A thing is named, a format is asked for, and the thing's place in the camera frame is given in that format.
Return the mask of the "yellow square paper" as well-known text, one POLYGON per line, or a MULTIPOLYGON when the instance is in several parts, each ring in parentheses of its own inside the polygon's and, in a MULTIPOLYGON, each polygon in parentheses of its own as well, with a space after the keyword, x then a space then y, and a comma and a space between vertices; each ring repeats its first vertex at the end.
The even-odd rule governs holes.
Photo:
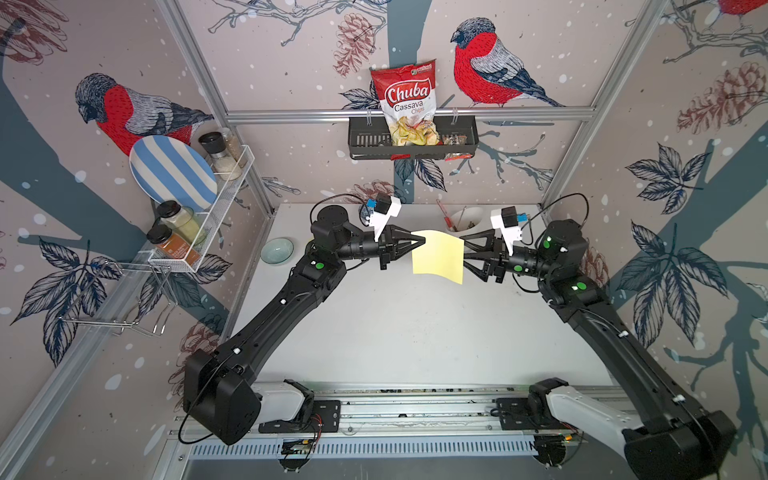
POLYGON ((415 235, 423 237, 425 243, 412 251, 412 272, 439 276, 462 285, 464 241, 436 230, 417 231, 415 235))

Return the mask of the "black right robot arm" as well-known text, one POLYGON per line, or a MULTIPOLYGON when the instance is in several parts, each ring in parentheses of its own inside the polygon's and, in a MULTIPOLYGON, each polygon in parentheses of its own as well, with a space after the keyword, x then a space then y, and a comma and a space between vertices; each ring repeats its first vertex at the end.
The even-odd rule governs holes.
POLYGON ((611 448, 639 479, 717 476, 736 427, 686 394, 626 328, 605 291, 581 270, 588 242, 574 220, 550 223, 535 247, 510 246, 489 229, 464 236, 465 267, 486 281, 529 276, 558 317, 583 338, 623 389, 635 412, 626 415, 559 378, 529 388, 537 429, 555 421, 611 448))

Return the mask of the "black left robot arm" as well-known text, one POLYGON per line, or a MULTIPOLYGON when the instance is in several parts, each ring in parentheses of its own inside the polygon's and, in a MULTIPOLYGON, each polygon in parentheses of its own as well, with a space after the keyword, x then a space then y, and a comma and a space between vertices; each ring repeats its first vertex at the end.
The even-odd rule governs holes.
POLYGON ((346 261, 378 258, 380 267, 425 245, 424 237, 373 212, 371 230, 353 225, 341 205, 322 208, 313 239, 276 296, 213 352, 197 350, 184 367, 183 410, 226 445, 240 441, 262 415, 262 394, 252 385, 271 354, 347 274, 346 261))

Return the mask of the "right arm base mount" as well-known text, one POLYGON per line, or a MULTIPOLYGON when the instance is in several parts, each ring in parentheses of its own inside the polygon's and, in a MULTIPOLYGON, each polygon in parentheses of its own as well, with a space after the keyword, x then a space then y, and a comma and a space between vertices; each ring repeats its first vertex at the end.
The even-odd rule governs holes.
POLYGON ((498 398, 490 415, 500 421, 503 430, 523 430, 532 428, 541 430, 577 429, 555 418, 547 403, 547 395, 559 387, 567 387, 568 382, 552 377, 529 386, 528 395, 523 397, 498 398))

